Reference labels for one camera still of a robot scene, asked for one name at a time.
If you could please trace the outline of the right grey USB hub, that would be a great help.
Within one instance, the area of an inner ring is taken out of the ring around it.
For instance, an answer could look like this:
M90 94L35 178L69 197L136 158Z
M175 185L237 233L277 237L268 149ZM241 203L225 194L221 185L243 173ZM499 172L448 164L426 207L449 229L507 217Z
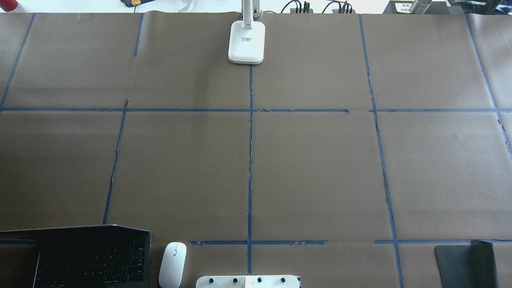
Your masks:
M332 1L331 4L337 4L338 8L334 10L335 14L352 14L353 6L348 1Z

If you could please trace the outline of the black mouse pad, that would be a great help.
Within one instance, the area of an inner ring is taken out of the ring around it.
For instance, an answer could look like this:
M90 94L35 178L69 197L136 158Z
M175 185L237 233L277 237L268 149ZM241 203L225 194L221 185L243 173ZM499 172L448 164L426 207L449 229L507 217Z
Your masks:
M472 240L469 245L434 248L444 288L498 288L493 244Z

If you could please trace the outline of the left grey USB hub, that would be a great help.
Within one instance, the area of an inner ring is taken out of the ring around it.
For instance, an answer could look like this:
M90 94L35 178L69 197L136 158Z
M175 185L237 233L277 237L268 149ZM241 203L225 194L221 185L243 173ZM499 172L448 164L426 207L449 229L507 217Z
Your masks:
M296 7L291 9L291 13L309 14L309 13L313 12L313 10L311 9L311 2L307 2L307 1L301 2L299 0L293 0L293 1L290 1L287 5L292 4L292 3L296 4Z

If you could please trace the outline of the white computer mouse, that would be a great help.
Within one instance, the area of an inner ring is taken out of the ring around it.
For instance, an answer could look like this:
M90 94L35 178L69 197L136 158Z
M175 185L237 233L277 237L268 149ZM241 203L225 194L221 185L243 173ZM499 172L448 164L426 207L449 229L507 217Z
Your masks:
M178 288L181 285L187 247L182 242L169 243L163 253L158 283L161 288Z

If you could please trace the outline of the white desk lamp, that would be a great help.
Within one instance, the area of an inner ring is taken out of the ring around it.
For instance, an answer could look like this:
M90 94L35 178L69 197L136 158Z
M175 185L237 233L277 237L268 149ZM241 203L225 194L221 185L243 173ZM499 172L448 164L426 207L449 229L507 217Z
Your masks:
M242 1L242 19L232 23L228 59L235 64L261 64L264 60L266 26L259 21L259 0Z

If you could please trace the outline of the brown paper table cover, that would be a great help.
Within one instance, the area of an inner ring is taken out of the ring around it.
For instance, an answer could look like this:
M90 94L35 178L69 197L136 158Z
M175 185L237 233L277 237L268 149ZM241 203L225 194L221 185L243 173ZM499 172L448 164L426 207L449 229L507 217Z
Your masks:
M511 286L511 17L1 14L1 230L117 224L187 245L183 287L440 288L435 246Z

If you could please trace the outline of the dark grey laptop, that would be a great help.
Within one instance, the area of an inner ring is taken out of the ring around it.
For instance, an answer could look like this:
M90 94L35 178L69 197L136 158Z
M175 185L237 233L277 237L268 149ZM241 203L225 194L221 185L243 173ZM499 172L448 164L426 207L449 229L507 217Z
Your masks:
M151 233L115 224L2 231L37 248L32 288L148 288Z

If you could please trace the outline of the grey usb hub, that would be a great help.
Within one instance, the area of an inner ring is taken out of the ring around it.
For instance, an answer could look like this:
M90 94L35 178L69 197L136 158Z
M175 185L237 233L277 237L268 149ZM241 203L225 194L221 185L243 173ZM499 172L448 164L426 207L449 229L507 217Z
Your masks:
M337 4L338 8L334 10L335 14L352 14L353 6L348 1L332 1L331 4Z
M287 5L292 4L292 3L296 4L296 7L291 9L291 13L309 14L309 13L313 12L313 10L311 9L311 2L307 2L307 1L301 2L299 0L293 0L293 1L290 1Z

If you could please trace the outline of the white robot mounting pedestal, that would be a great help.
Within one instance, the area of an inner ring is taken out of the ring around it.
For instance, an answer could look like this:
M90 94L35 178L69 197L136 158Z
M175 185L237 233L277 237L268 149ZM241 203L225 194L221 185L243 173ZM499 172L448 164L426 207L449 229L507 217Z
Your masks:
M294 275L201 276L196 288L300 288Z

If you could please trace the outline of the silver metal cup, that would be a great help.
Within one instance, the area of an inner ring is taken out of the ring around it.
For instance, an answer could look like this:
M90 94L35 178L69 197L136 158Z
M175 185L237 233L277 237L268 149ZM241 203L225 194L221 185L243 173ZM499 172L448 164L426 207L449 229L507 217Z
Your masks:
M432 0L414 0L410 6L410 12L417 15L424 14L431 4Z

